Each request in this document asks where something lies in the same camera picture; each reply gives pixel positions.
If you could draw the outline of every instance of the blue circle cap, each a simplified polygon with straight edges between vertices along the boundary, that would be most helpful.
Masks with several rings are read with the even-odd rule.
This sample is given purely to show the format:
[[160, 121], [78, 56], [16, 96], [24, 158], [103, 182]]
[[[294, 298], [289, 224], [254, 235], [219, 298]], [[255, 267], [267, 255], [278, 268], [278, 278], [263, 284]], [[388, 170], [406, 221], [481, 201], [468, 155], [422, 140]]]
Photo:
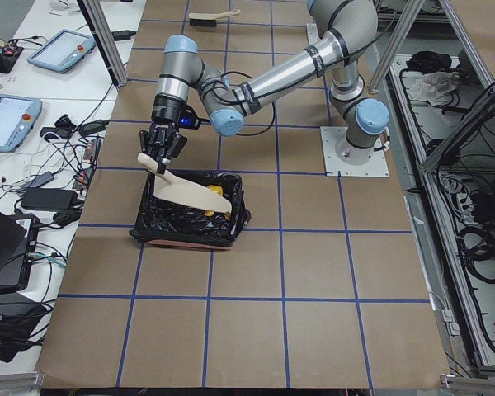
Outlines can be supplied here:
[[389, 123], [389, 109], [376, 99], [365, 99], [356, 110], [356, 121], [362, 130], [372, 136], [382, 134]]
[[198, 45], [193, 39], [185, 35], [171, 35], [167, 43], [165, 44], [165, 54], [167, 52], [192, 52], [196, 54], [198, 52]]
[[310, 12], [310, 9], [312, 8], [314, 3], [315, 3], [315, 0], [308, 0], [306, 2], [306, 7], [308, 7], [308, 12]]
[[209, 117], [211, 124], [222, 136], [233, 136], [244, 127], [242, 114], [234, 109], [220, 109]]

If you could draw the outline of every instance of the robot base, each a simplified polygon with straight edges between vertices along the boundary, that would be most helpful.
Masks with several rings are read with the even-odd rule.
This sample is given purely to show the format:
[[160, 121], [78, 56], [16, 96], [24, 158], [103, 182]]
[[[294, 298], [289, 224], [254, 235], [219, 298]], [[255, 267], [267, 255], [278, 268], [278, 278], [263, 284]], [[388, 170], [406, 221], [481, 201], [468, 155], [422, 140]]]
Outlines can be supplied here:
[[[347, 128], [343, 127], [321, 127], [324, 168], [327, 176], [389, 177], [389, 168], [383, 150], [374, 151], [369, 162], [364, 165], [351, 165], [339, 158], [336, 154], [336, 145], [341, 139], [345, 139], [346, 132]], [[376, 143], [376, 147], [381, 147], [380, 141]]]

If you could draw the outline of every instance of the yellow object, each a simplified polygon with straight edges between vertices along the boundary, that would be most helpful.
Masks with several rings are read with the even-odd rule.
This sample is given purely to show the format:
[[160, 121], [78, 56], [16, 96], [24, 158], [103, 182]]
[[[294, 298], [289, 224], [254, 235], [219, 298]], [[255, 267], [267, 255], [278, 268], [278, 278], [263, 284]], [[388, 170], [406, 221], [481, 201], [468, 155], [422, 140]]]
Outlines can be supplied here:
[[[209, 184], [207, 186], [207, 188], [209, 188], [211, 191], [214, 191], [219, 196], [224, 196], [224, 190], [220, 186], [215, 186], [214, 184]], [[206, 217], [211, 217], [211, 216], [214, 216], [214, 215], [215, 215], [215, 213], [212, 210], [206, 210], [204, 212], [204, 216], [206, 216]]]

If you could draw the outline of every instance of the wooden brush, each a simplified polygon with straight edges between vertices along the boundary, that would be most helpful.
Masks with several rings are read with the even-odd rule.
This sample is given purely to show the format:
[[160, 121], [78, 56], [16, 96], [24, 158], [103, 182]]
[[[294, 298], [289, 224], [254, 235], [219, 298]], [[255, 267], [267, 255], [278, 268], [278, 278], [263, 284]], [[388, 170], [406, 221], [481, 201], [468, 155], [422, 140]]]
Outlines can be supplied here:
[[199, 14], [192, 12], [189, 14], [189, 24], [191, 26], [216, 27], [216, 21], [240, 14], [240, 10], [221, 12], [220, 14]]

